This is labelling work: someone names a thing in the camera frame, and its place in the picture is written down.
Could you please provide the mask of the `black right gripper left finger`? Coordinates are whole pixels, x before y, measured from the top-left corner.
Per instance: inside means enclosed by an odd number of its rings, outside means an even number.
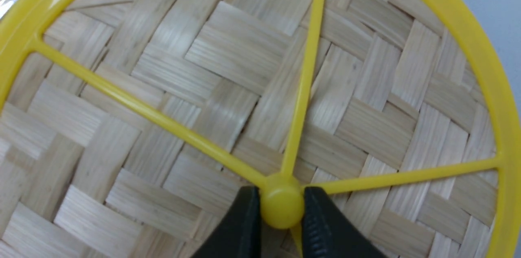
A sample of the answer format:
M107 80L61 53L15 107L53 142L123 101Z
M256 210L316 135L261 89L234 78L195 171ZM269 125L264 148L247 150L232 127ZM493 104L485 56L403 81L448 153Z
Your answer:
M259 258L262 219L259 189L242 186L231 207L194 258Z

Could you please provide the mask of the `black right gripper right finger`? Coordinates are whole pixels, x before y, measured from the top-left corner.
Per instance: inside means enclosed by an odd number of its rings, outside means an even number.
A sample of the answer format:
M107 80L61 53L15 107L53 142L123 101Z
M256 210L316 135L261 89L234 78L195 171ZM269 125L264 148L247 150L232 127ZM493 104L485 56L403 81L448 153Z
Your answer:
M304 258L384 258L385 254L348 221L318 186L304 190L302 225Z

